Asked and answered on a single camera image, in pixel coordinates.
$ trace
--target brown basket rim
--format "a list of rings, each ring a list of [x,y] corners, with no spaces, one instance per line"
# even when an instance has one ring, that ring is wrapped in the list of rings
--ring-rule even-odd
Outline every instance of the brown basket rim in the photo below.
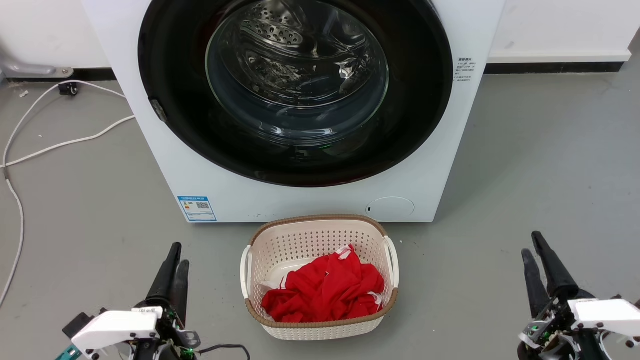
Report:
[[[253,243],[255,243],[255,240],[258,238],[258,236],[260,236],[264,231],[272,227],[293,224],[296,222],[322,221],[322,220],[362,221],[362,222],[366,222],[368,224],[373,225],[380,232],[382,236],[387,236],[387,232],[382,227],[382,225],[380,225],[377,221],[373,220],[372,218],[364,217],[362,215],[312,215],[307,217],[286,218],[286,219],[276,220],[276,221],[266,223],[263,226],[261,226],[260,229],[258,229],[258,231],[256,231],[249,245],[253,246]],[[251,316],[253,316],[253,318],[257,322],[261,323],[264,326],[273,327],[277,329],[314,329],[319,327],[338,327],[338,326],[345,326],[345,325],[354,325],[357,323],[364,323],[364,322],[377,320],[382,316],[385,316],[391,310],[391,308],[396,303],[397,295],[398,295],[398,288],[394,288],[391,293],[391,297],[389,298],[389,302],[379,313],[363,316],[361,318],[338,320],[333,322],[305,322],[305,323],[272,322],[270,320],[263,318],[260,314],[258,314],[258,312],[256,312],[256,310],[253,308],[253,304],[251,303],[250,299],[245,299],[244,304],[246,305],[247,310],[249,310],[249,313],[251,314]]]

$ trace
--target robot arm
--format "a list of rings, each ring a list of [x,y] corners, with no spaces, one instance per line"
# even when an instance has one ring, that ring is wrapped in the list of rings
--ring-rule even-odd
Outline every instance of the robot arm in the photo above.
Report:
[[[172,245],[146,299],[130,311],[102,309],[96,317],[81,313],[71,321],[63,332],[73,345],[58,360],[99,360],[105,348],[119,343],[130,346],[130,360],[195,360],[200,337],[184,328],[189,261],[180,262],[181,249],[180,243]]]
[[[598,300],[580,289],[542,234],[531,234],[547,275],[547,289],[531,251],[522,259],[534,318],[518,335],[520,360],[610,360],[603,338],[609,333],[640,343],[640,309],[623,299]]]

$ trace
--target red clothing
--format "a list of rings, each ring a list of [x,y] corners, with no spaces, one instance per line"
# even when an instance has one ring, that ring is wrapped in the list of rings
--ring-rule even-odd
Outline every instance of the red clothing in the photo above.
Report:
[[[285,289],[269,290],[262,307],[277,322],[330,322],[377,313],[382,306],[369,292],[382,293],[384,279],[349,248],[346,259],[333,253],[290,272]]]

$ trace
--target white washing machine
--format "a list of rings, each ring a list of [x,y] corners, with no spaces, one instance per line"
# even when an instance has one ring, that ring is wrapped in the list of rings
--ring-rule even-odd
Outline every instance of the white washing machine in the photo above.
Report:
[[[83,0],[189,222],[433,221],[504,0]]]

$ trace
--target white cable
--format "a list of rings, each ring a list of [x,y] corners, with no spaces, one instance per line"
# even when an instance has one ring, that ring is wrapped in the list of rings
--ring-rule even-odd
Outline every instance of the white cable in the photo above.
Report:
[[[604,347],[604,335],[609,334],[609,331],[603,331],[600,333],[600,348],[602,349],[602,352],[607,356],[608,360],[612,360],[611,356],[609,356],[609,353],[607,352],[607,349]]]
[[[85,84],[85,85],[89,85],[92,86],[94,88],[98,88],[100,90],[104,90],[106,92],[110,92],[112,94],[115,94],[117,96],[123,97],[126,99],[126,97],[116,91],[107,89],[107,88],[103,88],[102,86],[98,86],[98,85],[94,85],[91,83],[87,83],[85,81],[79,81],[79,80],[68,80],[68,81],[63,81],[61,83],[58,83],[54,86],[52,86],[50,89],[48,89],[47,91],[44,92],[44,94],[42,94],[34,103],[33,105],[31,105],[31,107],[29,108],[29,110],[27,110],[27,112],[24,114],[24,116],[22,117],[22,119],[20,119],[20,121],[18,122],[18,124],[15,126],[15,129],[13,130],[13,133],[11,134],[11,136],[9,137],[9,141],[6,143],[6,147],[4,148],[4,154],[2,157],[2,166],[0,167],[6,177],[6,184],[9,186],[9,190],[11,190],[11,193],[13,194],[13,197],[15,197],[15,200],[18,202],[18,209],[20,210],[20,242],[18,244],[18,252],[15,255],[15,260],[13,261],[13,267],[11,269],[11,273],[9,274],[9,279],[6,282],[6,285],[4,286],[4,290],[2,292],[2,296],[0,296],[0,307],[2,307],[3,303],[4,303],[4,298],[6,298],[7,293],[9,292],[9,287],[11,286],[11,282],[13,281],[13,277],[15,276],[15,271],[18,268],[18,262],[20,261],[20,255],[22,255],[22,247],[24,245],[24,209],[22,208],[22,202],[20,201],[20,198],[18,197],[18,194],[15,192],[15,190],[13,189],[13,186],[11,185],[11,181],[8,179],[7,175],[7,167],[9,167],[10,165],[14,165],[17,163],[20,163],[22,161],[31,159],[35,156],[38,156],[40,154],[44,154],[47,151],[51,151],[53,149],[57,149],[58,147],[63,147],[65,145],[69,145],[72,143],[77,143],[77,142],[83,142],[83,141],[87,141],[87,140],[92,140],[95,138],[98,138],[102,135],[104,135],[105,133],[107,133],[109,130],[113,129],[114,127],[116,127],[117,125],[122,124],[123,122],[127,121],[127,120],[131,120],[133,119],[133,116],[131,117],[126,117],[118,122],[116,122],[115,124],[107,127],[105,130],[103,130],[101,133],[93,135],[93,136],[89,136],[88,138],[82,138],[82,139],[78,139],[78,140],[72,140],[70,142],[65,142],[65,143],[61,143],[55,146],[52,146],[50,148],[44,149],[42,151],[38,151],[34,154],[31,154],[29,156],[25,156],[22,159],[19,159],[17,161],[12,161],[11,163],[7,163],[6,162],[6,156],[9,153],[9,148],[11,147],[11,143],[13,142],[13,138],[15,137],[15,135],[18,133],[18,130],[20,129],[20,125],[22,125],[22,123],[24,122],[24,119],[26,119],[26,117],[29,115],[29,113],[31,113],[31,110],[33,110],[33,108],[38,104],[38,102],[40,102],[40,100],[42,100],[42,98],[45,97],[45,95],[47,95],[48,93],[52,92],[54,89],[56,89],[58,87],[58,85],[63,85],[63,84],[69,84],[69,83],[78,83],[78,84]]]
[[[11,190],[13,197],[15,197],[15,200],[18,202],[18,208],[20,209],[20,244],[18,245],[18,253],[15,255],[15,260],[13,261],[13,268],[11,269],[9,280],[7,280],[6,285],[4,286],[2,297],[0,297],[0,307],[2,307],[4,298],[9,292],[9,286],[11,286],[11,281],[13,280],[13,276],[15,275],[15,269],[18,267],[18,261],[20,261],[20,255],[22,254],[22,246],[24,245],[24,210],[22,209],[22,203],[20,202],[20,198],[13,189],[13,186],[11,185],[11,181],[9,181],[9,179],[6,180],[6,184],[9,185],[9,190]]]
[[[35,158],[38,155],[42,155],[45,152],[49,152],[51,150],[55,150],[55,149],[57,149],[59,147],[63,147],[63,146],[71,145],[73,143],[85,142],[85,141],[88,141],[88,140],[93,140],[93,139],[99,138],[100,136],[102,136],[102,135],[108,133],[109,131],[111,131],[114,127],[122,124],[123,122],[127,122],[127,121],[129,121],[131,119],[135,119],[135,118],[136,117],[134,115],[131,115],[130,117],[126,117],[126,118],[124,118],[122,120],[116,121],[111,126],[107,127],[105,130],[102,130],[100,133],[97,133],[96,135],[89,136],[87,138],[75,139],[75,140],[59,143],[58,145],[53,145],[52,147],[48,147],[48,148],[40,150],[38,152],[34,152],[33,154],[27,155],[27,156],[25,156],[25,157],[23,157],[21,159],[18,159],[18,160],[15,160],[15,161],[11,161],[11,162],[7,163],[6,166],[10,167],[11,165],[22,163],[23,161],[26,161],[26,160],[31,159],[31,158]]]

